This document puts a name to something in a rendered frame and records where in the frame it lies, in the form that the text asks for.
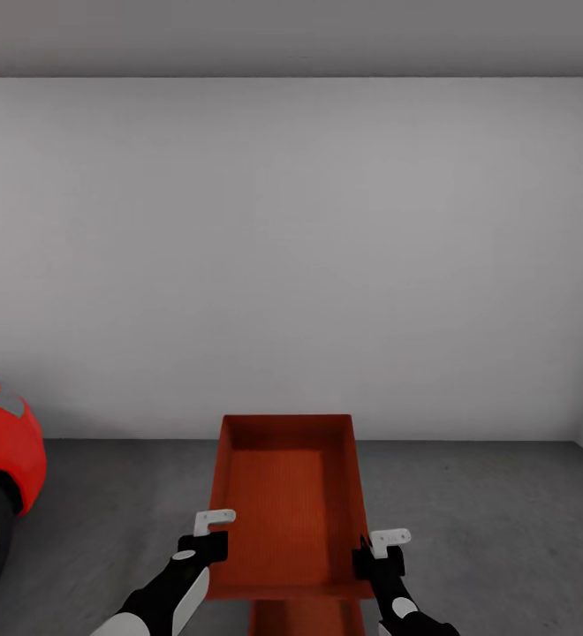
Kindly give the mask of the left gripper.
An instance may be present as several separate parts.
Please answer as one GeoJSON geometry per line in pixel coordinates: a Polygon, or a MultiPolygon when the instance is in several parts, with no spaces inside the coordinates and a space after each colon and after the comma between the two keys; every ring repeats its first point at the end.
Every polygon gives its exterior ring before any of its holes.
{"type": "Polygon", "coordinates": [[[219,561],[226,561],[228,557],[228,532],[217,531],[209,533],[205,537],[194,537],[192,535],[181,536],[178,541],[178,549],[185,548],[186,546],[194,546],[196,544],[202,544],[207,548],[207,552],[210,555],[208,560],[208,566],[211,563],[218,563],[219,561]]]}

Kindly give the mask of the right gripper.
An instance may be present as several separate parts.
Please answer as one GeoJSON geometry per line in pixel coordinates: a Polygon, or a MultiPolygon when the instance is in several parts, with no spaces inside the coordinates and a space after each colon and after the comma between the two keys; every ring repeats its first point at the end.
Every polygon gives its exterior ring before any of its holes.
{"type": "Polygon", "coordinates": [[[363,547],[352,551],[352,564],[356,580],[370,579],[375,591],[376,581],[382,575],[390,573],[399,579],[405,575],[403,551],[397,545],[387,547],[388,558],[375,559],[370,548],[363,547]]]}

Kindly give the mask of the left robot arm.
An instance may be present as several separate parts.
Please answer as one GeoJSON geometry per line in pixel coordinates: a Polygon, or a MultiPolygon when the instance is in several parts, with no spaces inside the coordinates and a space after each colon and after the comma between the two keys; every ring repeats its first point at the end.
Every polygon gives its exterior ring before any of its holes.
{"type": "Polygon", "coordinates": [[[235,519],[234,510],[198,511],[193,534],[179,538],[170,568],[135,589],[123,608],[90,636],[179,636],[205,601],[209,566],[228,557],[228,532],[211,533],[209,526],[235,519]]]}

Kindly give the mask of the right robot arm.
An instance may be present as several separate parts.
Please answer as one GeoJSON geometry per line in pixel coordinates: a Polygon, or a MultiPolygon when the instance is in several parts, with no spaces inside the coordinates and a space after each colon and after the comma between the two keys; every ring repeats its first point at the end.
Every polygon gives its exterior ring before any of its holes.
{"type": "Polygon", "coordinates": [[[381,529],[368,535],[371,547],[352,551],[356,580],[370,579],[383,619],[379,636],[460,636],[451,623],[439,623],[420,612],[401,577],[405,575],[403,551],[411,540],[408,529],[381,529]]]}

